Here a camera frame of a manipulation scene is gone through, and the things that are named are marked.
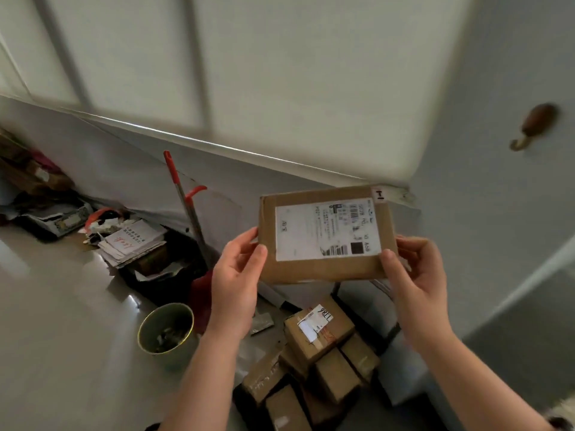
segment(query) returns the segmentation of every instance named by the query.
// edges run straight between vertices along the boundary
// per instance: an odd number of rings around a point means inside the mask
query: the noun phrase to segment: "red dustpan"
[[[184,195],[182,185],[179,180],[179,175],[172,160],[172,156],[169,151],[164,151],[164,158],[166,159],[166,164],[170,170],[170,175],[172,176],[172,181],[176,186],[180,201],[184,210],[186,211],[187,217],[190,220],[191,229],[194,231],[194,236],[198,242],[199,252],[202,254],[202,258],[208,268],[207,273],[200,278],[192,281],[190,287],[190,297],[188,305],[190,305],[191,310],[194,312],[194,332],[198,334],[203,334],[208,325],[210,319],[210,313],[212,311],[212,258],[208,246],[204,240],[204,235],[202,233],[201,226],[199,225],[198,216],[194,208],[194,202],[192,197],[198,192],[207,189],[205,186],[196,186],[187,195]]]

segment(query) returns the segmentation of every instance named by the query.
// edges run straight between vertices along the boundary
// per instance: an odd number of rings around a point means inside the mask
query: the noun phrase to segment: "forearm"
[[[455,335],[421,355],[467,431],[553,429]]]
[[[226,429],[239,341],[206,331],[161,431]]]

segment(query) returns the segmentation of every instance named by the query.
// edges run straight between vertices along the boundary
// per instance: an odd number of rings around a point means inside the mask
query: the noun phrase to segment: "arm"
[[[467,431],[549,431],[552,426],[453,333],[447,316],[447,278],[437,246],[426,239],[397,238],[381,262],[392,284],[400,326],[428,365]]]
[[[257,234],[253,228],[229,242],[214,267],[210,321],[161,431],[226,429],[237,350],[251,326],[267,257],[264,245],[250,243]]]

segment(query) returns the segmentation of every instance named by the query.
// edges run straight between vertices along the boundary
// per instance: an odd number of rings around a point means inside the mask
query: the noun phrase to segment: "brown hook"
[[[529,112],[523,121],[521,132],[525,137],[518,141],[511,141],[509,148],[512,151],[522,151],[526,149],[536,136],[540,136],[551,128],[557,119],[559,108],[552,103],[540,104]]]

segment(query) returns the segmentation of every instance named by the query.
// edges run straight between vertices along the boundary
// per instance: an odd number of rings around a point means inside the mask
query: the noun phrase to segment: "trash can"
[[[148,314],[138,330],[138,345],[168,370],[180,370],[190,362],[198,346],[192,332],[194,313],[179,302],[158,307]]]

